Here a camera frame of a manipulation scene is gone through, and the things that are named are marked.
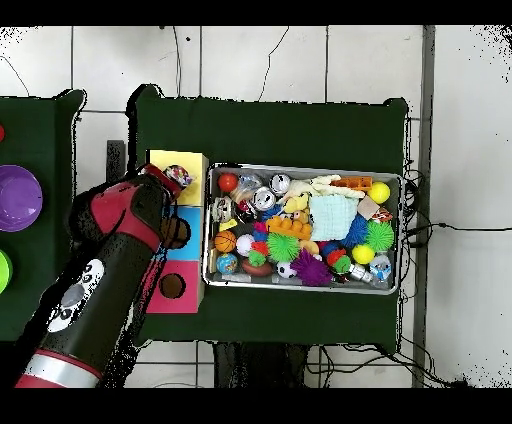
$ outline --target green spiky ball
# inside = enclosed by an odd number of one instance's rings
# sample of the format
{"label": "green spiky ball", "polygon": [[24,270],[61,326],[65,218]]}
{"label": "green spiky ball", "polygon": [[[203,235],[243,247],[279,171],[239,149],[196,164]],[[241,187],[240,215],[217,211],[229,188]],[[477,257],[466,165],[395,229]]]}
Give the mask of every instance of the green spiky ball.
{"label": "green spiky ball", "polygon": [[368,222],[366,243],[376,252],[388,250],[395,240],[395,233],[389,222]]}
{"label": "green spiky ball", "polygon": [[299,256],[299,239],[270,233],[267,240],[270,257],[276,262],[291,262]]}

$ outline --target plush toy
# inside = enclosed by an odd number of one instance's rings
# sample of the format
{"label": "plush toy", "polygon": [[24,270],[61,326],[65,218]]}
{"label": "plush toy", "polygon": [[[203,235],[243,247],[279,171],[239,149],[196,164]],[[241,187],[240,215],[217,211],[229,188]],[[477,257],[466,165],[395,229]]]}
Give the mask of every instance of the plush toy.
{"label": "plush toy", "polygon": [[299,257],[292,262],[290,268],[297,271],[297,276],[305,286],[328,286],[332,281],[327,265],[315,259],[306,249],[302,249]]}
{"label": "plush toy", "polygon": [[302,193],[300,196],[292,197],[288,199],[286,205],[284,205],[284,211],[286,213],[294,213],[296,211],[302,211],[308,207],[309,195],[308,193]]}

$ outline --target cable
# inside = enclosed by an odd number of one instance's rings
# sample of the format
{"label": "cable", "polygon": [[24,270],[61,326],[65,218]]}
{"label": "cable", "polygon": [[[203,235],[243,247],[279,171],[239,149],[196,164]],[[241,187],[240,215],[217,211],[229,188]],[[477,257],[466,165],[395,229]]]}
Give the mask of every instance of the cable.
{"label": "cable", "polygon": [[290,29],[290,26],[288,25],[286,27],[286,31],[284,32],[283,36],[279,40],[279,43],[277,43],[277,45],[273,48],[273,50],[268,54],[268,68],[267,68],[267,72],[265,73],[265,79],[263,80],[263,87],[261,89],[260,97],[258,97],[258,102],[261,100],[261,97],[263,96],[263,92],[265,91],[265,85],[267,84],[268,71],[270,71],[270,56],[272,55],[272,53],[274,53],[277,50],[277,48],[279,47],[279,45],[283,41],[283,38],[284,38],[284,36],[286,35],[286,33],[288,32],[289,29]]}

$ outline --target yellow plush toy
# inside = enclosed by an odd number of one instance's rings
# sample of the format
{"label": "yellow plush toy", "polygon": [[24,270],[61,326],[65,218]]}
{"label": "yellow plush toy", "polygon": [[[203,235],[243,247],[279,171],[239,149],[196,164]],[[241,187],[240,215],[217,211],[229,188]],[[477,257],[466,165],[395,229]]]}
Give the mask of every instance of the yellow plush toy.
{"label": "yellow plush toy", "polygon": [[302,193],[300,196],[292,197],[288,199],[286,205],[284,205],[284,211],[286,213],[294,213],[302,211],[308,207],[309,194]]}

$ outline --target orange toy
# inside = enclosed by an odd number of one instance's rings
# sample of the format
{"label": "orange toy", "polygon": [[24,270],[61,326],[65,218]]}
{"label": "orange toy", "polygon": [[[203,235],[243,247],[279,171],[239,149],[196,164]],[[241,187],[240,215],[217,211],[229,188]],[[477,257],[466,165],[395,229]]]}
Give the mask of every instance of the orange toy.
{"label": "orange toy", "polygon": [[372,177],[341,177],[340,180],[331,181],[335,187],[348,187],[352,190],[369,191],[372,188]]}
{"label": "orange toy", "polygon": [[292,221],[290,218],[282,219],[277,215],[267,220],[266,225],[270,233],[297,237],[300,240],[309,240],[311,238],[311,231],[313,230],[313,227],[309,224],[303,224],[300,221]]}

